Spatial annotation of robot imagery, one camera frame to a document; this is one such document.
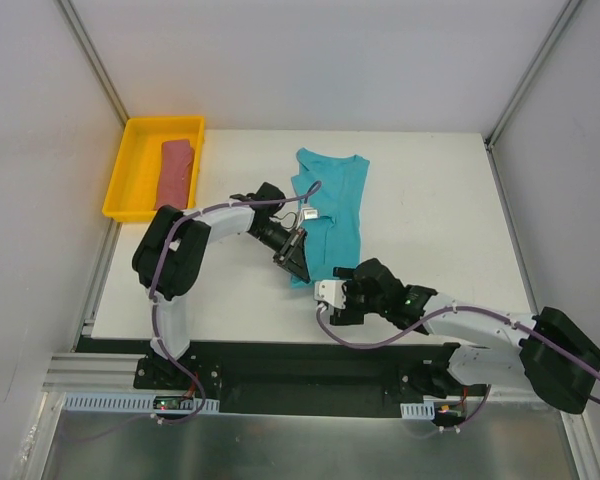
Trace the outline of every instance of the folded red cloth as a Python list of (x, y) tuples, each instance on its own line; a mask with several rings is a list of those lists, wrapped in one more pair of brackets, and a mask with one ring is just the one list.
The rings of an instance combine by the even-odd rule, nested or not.
[(156, 210), (163, 205), (187, 208), (192, 171), (193, 149), (189, 140), (171, 140), (162, 144), (162, 167), (156, 194)]

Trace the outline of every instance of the yellow bin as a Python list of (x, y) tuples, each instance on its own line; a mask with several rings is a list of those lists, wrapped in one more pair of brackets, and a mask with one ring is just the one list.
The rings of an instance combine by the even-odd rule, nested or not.
[(149, 222), (155, 215), (162, 143), (187, 138), (194, 149), (188, 208), (195, 205), (204, 117), (138, 117), (127, 122), (102, 213), (118, 222)]

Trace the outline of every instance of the white wall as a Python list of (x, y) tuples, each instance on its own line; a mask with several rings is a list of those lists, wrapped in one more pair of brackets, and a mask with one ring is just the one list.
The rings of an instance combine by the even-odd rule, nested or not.
[[(539, 303), (600, 346), (600, 0), (585, 3), (496, 152)], [(600, 441), (600, 407), (588, 410)]]
[(54, 3), (0, 2), (0, 479), (75, 333), (120, 134)]
[(565, 0), (75, 0), (131, 116), (489, 133)]

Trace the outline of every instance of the white table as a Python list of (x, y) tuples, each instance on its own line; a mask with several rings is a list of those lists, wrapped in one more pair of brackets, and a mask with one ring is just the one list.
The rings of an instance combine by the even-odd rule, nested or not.
[[(197, 203), (212, 205), (263, 181), (292, 196), (296, 151), (362, 155), (371, 164), (362, 201), (361, 259), (378, 257), (403, 283), (436, 288), (500, 310), (528, 311), (491, 168), (478, 134), (206, 132)], [(131, 257), (147, 225), (123, 225), (100, 301), (94, 338), (151, 338), (149, 302)], [(315, 321), (312, 288), (292, 290), (273, 252), (242, 235), (212, 244), (188, 294), (192, 340), (330, 343)], [(351, 341), (397, 332), (373, 316), (341, 327)], [(439, 343), (408, 335), (401, 343)]]

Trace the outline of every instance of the teal cloth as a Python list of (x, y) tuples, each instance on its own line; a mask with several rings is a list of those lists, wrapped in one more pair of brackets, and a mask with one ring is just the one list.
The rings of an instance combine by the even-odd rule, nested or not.
[[(360, 263), (360, 204), (369, 161), (354, 155), (333, 158), (305, 148), (296, 154), (300, 173), (291, 178), (297, 195), (306, 193), (316, 180), (322, 188), (309, 198), (320, 218), (302, 224), (307, 230), (305, 254), (311, 284), (332, 279), (333, 267), (355, 268)], [(291, 277), (291, 287), (307, 286)]]

